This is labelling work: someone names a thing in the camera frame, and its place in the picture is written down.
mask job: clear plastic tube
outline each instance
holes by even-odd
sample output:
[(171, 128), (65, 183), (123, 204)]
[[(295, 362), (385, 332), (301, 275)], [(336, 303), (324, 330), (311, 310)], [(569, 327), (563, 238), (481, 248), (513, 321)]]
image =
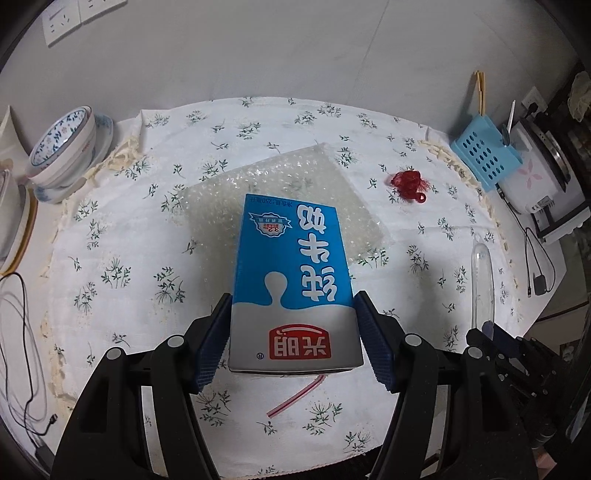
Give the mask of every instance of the clear plastic tube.
[(483, 243), (472, 248), (472, 328), (478, 328), (492, 340), (495, 323), (495, 288), (491, 253)]

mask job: white wall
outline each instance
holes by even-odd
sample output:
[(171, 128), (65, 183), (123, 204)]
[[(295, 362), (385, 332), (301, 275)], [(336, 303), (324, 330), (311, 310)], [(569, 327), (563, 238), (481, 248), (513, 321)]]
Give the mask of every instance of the white wall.
[(14, 107), (26, 149), (81, 104), (119, 120), (239, 96), (345, 103), (450, 132), (465, 125), (475, 69), (500, 122), (534, 84), (549, 99), (575, 59), (534, 0), (129, 0), (52, 48), (37, 19), (0, 73), (0, 111)]

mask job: white appliance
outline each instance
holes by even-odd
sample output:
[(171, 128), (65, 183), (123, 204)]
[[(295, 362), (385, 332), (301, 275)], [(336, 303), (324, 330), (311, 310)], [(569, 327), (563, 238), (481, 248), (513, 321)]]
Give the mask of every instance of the white appliance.
[(552, 133), (526, 118), (511, 129), (509, 139), (523, 160), (522, 167), (499, 182), (511, 206), (533, 214), (538, 236), (549, 244), (580, 227), (591, 210)]

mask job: blue plastic basket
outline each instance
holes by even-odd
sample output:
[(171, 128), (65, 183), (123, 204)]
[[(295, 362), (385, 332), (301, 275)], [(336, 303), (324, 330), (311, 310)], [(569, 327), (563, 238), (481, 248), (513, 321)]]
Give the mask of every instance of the blue plastic basket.
[(486, 115), (476, 115), (451, 148), (470, 167), (485, 192), (523, 163), (516, 149), (503, 145), (501, 132)]

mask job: blue gripper pad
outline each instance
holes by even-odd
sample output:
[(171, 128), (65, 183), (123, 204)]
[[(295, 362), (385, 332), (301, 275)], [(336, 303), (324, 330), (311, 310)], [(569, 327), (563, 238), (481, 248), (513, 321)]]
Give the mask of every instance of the blue gripper pad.
[[(491, 322), (485, 322), (482, 326), (482, 332), (484, 332), (487, 323)], [(493, 336), (491, 338), (492, 343), (494, 343), (507, 358), (519, 358), (519, 342), (496, 324), (492, 325), (491, 329), (493, 330)]]
[(195, 383), (200, 392), (213, 381), (213, 376), (216, 374), (219, 361), (230, 338), (231, 308), (232, 298), (230, 297), (227, 303), (218, 305), (209, 317), (213, 318), (212, 324), (205, 334), (195, 359)]
[(357, 313), (359, 334), (368, 354), (369, 362), (374, 370), (375, 378), (383, 383), (388, 391), (393, 391), (396, 385), (394, 375), (394, 353), (390, 348), (381, 328), (375, 321), (379, 315), (367, 305), (366, 301), (358, 293), (353, 299), (353, 306)]

